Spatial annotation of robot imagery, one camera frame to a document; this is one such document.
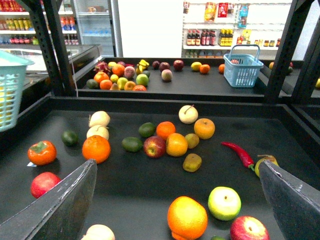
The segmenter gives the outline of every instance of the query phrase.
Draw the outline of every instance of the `pear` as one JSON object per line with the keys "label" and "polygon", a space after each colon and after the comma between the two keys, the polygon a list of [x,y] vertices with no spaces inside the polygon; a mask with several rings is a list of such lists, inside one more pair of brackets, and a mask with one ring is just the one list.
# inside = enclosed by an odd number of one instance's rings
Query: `pear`
{"label": "pear", "polygon": [[110,87],[110,90],[120,90],[120,88],[119,88],[118,84],[116,82],[114,82],[112,84],[112,86]]}

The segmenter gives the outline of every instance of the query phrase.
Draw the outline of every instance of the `orange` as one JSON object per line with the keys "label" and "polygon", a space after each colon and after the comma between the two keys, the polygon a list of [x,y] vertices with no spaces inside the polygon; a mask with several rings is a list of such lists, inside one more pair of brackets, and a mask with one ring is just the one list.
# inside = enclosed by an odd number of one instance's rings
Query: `orange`
{"label": "orange", "polygon": [[117,63],[112,67],[112,72],[120,78],[125,74],[125,66]]}
{"label": "orange", "polygon": [[88,137],[82,145],[82,155],[86,160],[95,159],[97,164],[108,159],[111,152],[110,143],[99,135]]}
{"label": "orange", "polygon": [[208,64],[203,64],[200,66],[200,73],[207,74],[210,71],[210,66]]}
{"label": "orange", "polygon": [[163,121],[158,124],[155,132],[159,137],[166,141],[170,134],[176,132],[176,127],[170,121]]}
{"label": "orange", "polygon": [[208,118],[200,118],[194,123],[194,133],[200,139],[209,139],[211,138],[216,130],[216,126],[213,121]]}
{"label": "orange", "polygon": [[166,153],[173,157],[181,157],[188,150],[188,141],[180,133],[172,133],[166,139]]}
{"label": "orange", "polygon": [[219,70],[219,73],[220,73],[220,74],[224,74],[224,72],[225,72],[225,65],[224,65],[224,64],[221,64],[221,65],[219,66],[218,70]]}
{"label": "orange", "polygon": [[174,239],[195,240],[206,231],[208,215],[200,203],[188,196],[180,196],[169,206],[167,221]]}
{"label": "orange", "polygon": [[109,90],[112,86],[112,81],[111,80],[102,80],[100,82],[100,89],[103,89],[103,90]]}
{"label": "orange", "polygon": [[147,91],[146,87],[143,85],[135,85],[132,88],[132,91]]}
{"label": "orange", "polygon": [[106,73],[103,72],[103,71],[98,71],[98,72],[94,75],[93,79],[94,79],[98,84],[100,84],[102,80],[108,80],[108,79],[109,79],[109,76],[108,76],[108,74],[106,74]]}

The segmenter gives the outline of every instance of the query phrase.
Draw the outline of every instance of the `fruit stem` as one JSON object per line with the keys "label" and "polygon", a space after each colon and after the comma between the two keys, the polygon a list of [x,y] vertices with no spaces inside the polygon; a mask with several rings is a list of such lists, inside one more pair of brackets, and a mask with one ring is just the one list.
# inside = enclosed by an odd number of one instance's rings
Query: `fruit stem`
{"label": "fruit stem", "polygon": [[190,108],[192,108],[193,106],[194,106],[194,104],[192,104],[190,107],[188,107],[188,109],[184,111],[184,114],[186,114],[187,111],[188,111]]}

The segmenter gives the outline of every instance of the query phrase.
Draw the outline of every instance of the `blue plastic basket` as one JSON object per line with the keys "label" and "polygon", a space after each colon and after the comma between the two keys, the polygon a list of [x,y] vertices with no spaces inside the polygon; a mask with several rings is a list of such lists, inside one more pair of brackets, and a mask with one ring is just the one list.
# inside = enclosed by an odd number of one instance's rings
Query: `blue plastic basket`
{"label": "blue plastic basket", "polygon": [[33,61],[0,50],[0,132],[17,124],[26,68]]}
{"label": "blue plastic basket", "polygon": [[[232,54],[235,47],[257,47],[255,56],[250,54]],[[256,84],[260,69],[264,64],[258,60],[260,47],[257,44],[234,45],[229,54],[223,56],[224,59],[224,77],[234,88],[253,88]]]}

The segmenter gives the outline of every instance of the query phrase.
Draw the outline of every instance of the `apple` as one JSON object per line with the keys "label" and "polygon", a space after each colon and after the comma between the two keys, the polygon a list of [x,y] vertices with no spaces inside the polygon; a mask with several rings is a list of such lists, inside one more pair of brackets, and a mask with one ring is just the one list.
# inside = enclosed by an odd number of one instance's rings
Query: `apple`
{"label": "apple", "polygon": [[38,199],[60,181],[61,179],[52,172],[43,172],[33,179],[30,187],[31,194]]}
{"label": "apple", "polygon": [[144,141],[143,150],[150,158],[160,158],[166,153],[166,142],[160,136],[150,136]]}
{"label": "apple", "polygon": [[239,216],[230,227],[231,240],[270,240],[266,226],[253,216]]}
{"label": "apple", "polygon": [[232,188],[217,186],[209,195],[208,207],[216,219],[230,221],[239,214],[241,200]]}
{"label": "apple", "polygon": [[169,69],[165,69],[161,72],[161,78],[164,82],[170,82],[173,78],[172,72]]}
{"label": "apple", "polygon": [[162,72],[165,69],[170,69],[170,64],[163,61],[162,63],[160,63],[159,70],[160,72]]}
{"label": "apple", "polygon": [[160,67],[160,62],[159,61],[154,61],[152,63],[152,67],[153,67],[154,70],[158,70],[159,67]]}
{"label": "apple", "polygon": [[176,71],[181,71],[183,68],[184,68],[185,64],[182,60],[175,60],[173,62],[173,68],[176,70]]}
{"label": "apple", "polygon": [[180,108],[178,115],[184,124],[193,124],[198,119],[198,111],[193,105],[184,105]]}

